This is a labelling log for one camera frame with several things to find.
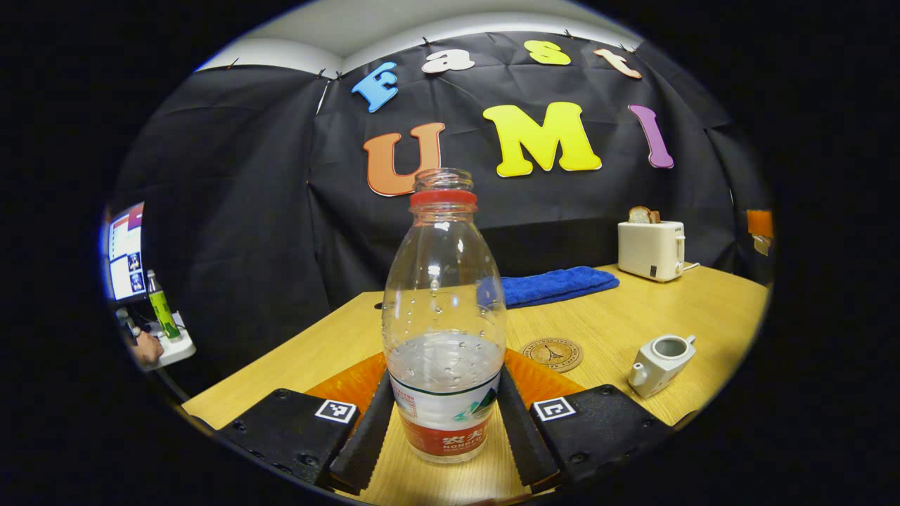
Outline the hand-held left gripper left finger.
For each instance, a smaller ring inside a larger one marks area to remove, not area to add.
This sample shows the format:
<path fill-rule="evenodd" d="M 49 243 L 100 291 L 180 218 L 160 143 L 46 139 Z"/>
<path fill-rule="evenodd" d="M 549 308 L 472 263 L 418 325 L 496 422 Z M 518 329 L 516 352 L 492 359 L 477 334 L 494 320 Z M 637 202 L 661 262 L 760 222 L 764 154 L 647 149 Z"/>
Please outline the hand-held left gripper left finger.
<path fill-rule="evenodd" d="M 382 352 L 270 351 L 184 403 L 206 435 L 294 484 L 369 487 L 394 396 Z"/>

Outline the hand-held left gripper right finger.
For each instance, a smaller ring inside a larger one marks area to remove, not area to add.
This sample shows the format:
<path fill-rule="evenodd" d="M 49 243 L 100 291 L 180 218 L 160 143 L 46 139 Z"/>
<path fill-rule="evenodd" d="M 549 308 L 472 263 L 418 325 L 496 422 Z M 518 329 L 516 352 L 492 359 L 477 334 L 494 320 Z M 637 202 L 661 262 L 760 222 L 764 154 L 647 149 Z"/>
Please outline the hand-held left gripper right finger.
<path fill-rule="evenodd" d="M 513 349 L 498 402 L 521 483 L 533 493 L 614 473 L 675 432 L 613 384 L 586 389 Z"/>

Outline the round cork coaster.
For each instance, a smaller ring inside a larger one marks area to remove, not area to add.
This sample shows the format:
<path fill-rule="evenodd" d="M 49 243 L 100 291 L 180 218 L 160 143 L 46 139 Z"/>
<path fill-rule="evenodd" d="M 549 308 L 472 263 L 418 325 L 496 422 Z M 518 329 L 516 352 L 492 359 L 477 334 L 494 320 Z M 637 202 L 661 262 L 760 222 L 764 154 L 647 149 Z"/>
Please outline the round cork coaster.
<path fill-rule="evenodd" d="M 521 346 L 520 353 L 556 372 L 575 369 L 584 356 L 581 346 L 562 337 L 536 339 Z"/>

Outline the white ceramic teacup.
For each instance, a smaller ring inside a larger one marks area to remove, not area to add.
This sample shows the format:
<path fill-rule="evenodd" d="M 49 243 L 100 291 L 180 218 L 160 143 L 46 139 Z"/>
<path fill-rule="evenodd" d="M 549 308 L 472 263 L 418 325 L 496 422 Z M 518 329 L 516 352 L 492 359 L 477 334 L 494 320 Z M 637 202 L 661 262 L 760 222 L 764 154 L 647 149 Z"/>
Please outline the white ceramic teacup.
<path fill-rule="evenodd" d="M 668 387 L 695 355 L 695 336 L 662 335 L 638 350 L 627 382 L 643 399 Z"/>

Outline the clear plastic water bottle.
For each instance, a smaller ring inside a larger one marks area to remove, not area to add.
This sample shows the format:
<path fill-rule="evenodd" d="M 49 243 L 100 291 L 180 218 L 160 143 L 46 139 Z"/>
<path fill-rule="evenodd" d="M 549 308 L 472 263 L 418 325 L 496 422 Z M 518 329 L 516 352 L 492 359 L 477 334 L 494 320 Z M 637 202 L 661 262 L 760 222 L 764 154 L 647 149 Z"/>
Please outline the clear plastic water bottle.
<path fill-rule="evenodd" d="M 389 272 L 382 343 L 412 451 L 430 463 L 479 455 L 489 436 L 507 351 L 501 276 L 475 226 L 470 174 L 415 177 L 413 222 Z"/>

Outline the green drink bottle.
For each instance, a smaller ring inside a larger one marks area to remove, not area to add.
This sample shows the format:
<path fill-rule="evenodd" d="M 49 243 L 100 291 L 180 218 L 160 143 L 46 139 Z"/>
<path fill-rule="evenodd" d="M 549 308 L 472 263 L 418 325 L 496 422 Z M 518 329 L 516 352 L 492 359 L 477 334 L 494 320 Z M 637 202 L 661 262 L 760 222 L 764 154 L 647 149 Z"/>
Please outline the green drink bottle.
<path fill-rule="evenodd" d="M 164 333 L 164 336 L 168 338 L 168 342 L 180 342 L 180 340 L 182 339 L 182 333 L 180 333 L 180 330 L 178 330 L 178 325 L 173 318 L 172 311 L 170 310 L 166 298 L 166 294 L 162 289 L 160 282 L 158 282 L 158 277 L 155 275 L 155 271 L 152 269 L 148 269 L 148 271 L 146 272 L 146 276 L 148 298 L 154 310 L 155 317 L 157 318 L 161 330 Z"/>

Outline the white toaster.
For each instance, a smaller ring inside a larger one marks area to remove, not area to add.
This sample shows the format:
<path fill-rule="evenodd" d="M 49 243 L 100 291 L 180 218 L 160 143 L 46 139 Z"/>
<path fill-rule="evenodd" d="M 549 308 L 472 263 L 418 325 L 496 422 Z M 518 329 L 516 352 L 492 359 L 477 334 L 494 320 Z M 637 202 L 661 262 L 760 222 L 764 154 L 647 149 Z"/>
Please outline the white toaster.
<path fill-rule="evenodd" d="M 686 267 L 682 222 L 620 222 L 617 237 L 620 270 L 662 283 L 682 276 Z"/>

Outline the blue folded towel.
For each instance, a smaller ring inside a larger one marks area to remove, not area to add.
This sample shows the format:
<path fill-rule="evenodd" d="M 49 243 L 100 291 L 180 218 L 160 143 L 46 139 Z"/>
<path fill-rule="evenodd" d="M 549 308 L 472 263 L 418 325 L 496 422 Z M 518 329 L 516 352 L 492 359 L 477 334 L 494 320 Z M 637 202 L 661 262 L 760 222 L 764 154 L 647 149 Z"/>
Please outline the blue folded towel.
<path fill-rule="evenodd" d="M 588 266 L 558 269 L 523 278 L 502 278 L 501 282 L 509 309 L 572 300 L 620 285 L 613 273 Z"/>

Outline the black backdrop cloth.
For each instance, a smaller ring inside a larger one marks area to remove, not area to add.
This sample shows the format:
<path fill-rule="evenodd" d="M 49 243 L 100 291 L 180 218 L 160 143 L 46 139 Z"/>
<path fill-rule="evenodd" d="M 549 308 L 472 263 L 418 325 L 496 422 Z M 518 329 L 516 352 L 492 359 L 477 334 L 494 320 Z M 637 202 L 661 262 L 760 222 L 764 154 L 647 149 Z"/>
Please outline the black backdrop cloth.
<path fill-rule="evenodd" d="M 773 207 L 761 157 L 662 49 L 483 32 L 329 80 L 288 67 L 191 74 L 149 118 L 110 199 L 144 202 L 141 249 L 218 382 L 360 292 L 382 291 L 411 227 L 373 188 L 438 158 L 470 172 L 499 273 L 617 260 L 645 205 L 686 227 L 686 259 L 768 285 L 749 210 Z"/>

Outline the computer monitor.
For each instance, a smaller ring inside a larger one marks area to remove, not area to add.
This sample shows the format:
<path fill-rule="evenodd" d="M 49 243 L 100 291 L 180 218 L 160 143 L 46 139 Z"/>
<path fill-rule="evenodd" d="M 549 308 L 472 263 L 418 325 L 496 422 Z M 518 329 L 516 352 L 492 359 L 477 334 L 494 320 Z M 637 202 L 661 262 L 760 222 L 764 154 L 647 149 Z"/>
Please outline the computer monitor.
<path fill-rule="evenodd" d="M 106 225 L 109 299 L 117 304 L 144 299 L 148 293 L 142 252 L 144 207 L 144 201 L 129 206 Z"/>

